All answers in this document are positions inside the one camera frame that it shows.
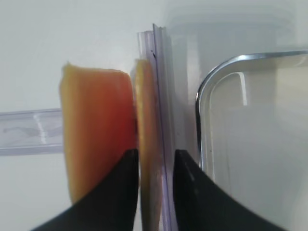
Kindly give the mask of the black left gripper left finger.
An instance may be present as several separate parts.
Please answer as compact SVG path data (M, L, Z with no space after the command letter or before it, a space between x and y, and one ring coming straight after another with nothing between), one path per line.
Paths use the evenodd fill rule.
M124 153L111 172L85 197L37 231L131 231L139 194L139 155Z

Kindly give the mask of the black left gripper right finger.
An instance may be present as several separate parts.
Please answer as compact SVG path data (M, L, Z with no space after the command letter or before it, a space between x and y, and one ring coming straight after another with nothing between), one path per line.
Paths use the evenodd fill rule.
M173 199L180 231L305 231L308 172L293 160L259 154L206 174L176 150Z

